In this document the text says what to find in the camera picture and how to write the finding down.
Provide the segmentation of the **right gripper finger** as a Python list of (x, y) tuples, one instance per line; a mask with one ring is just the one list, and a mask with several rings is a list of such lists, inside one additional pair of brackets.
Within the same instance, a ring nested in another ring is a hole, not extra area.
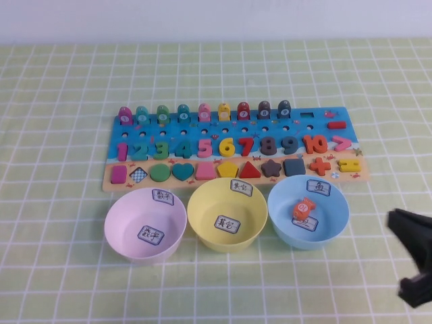
[(420, 271), (431, 270), (431, 217), (402, 209), (388, 213), (387, 227), (411, 255)]
[(431, 301), (431, 270), (422, 271), (399, 283), (398, 296), (412, 308)]

